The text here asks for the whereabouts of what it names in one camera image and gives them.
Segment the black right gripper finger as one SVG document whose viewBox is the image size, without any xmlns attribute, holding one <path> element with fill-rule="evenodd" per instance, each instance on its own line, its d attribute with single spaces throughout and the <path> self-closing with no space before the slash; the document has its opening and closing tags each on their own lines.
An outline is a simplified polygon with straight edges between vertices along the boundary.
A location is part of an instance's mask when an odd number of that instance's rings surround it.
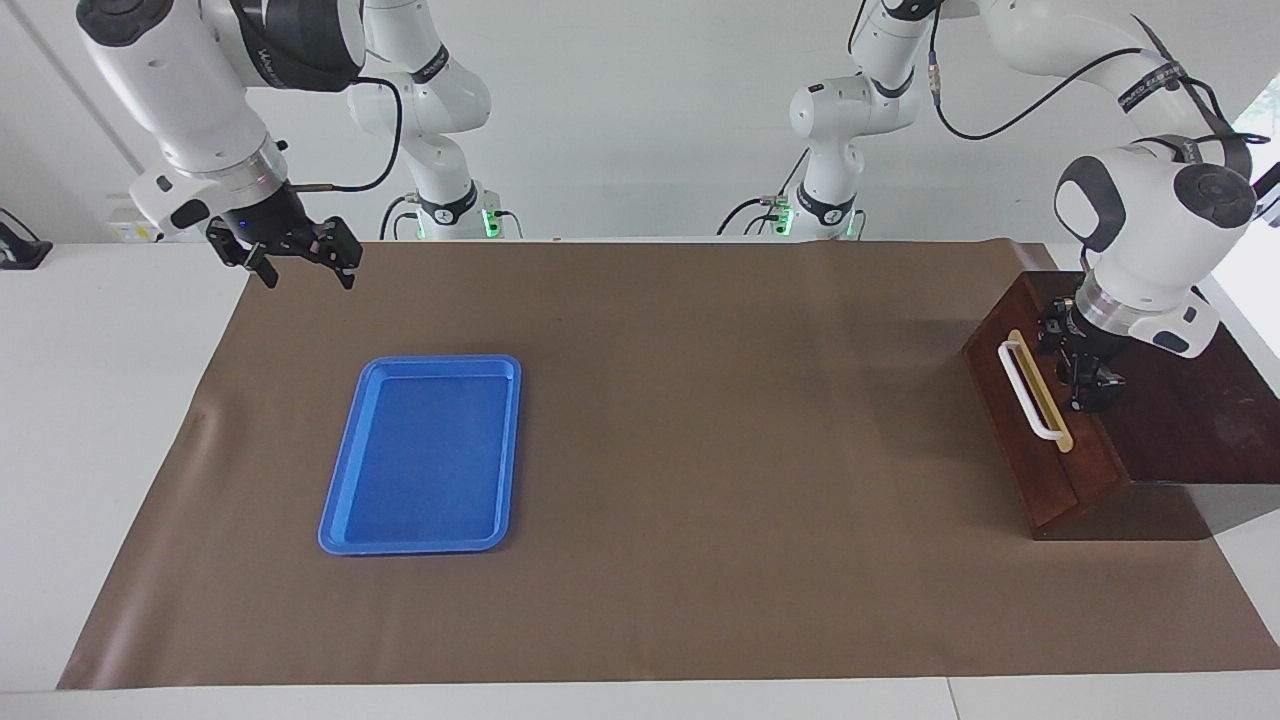
<svg viewBox="0 0 1280 720">
<path fill-rule="evenodd" d="M 262 247 L 243 246 L 229 225 L 207 225 L 207 242 L 225 266 L 242 266 L 255 274 L 268 288 L 274 290 L 279 282 L 275 266 L 268 259 Z"/>
<path fill-rule="evenodd" d="M 317 224 L 317 263 L 333 270 L 347 291 L 355 287 L 362 254 L 364 246 L 342 218 L 330 217 Z"/>
</svg>

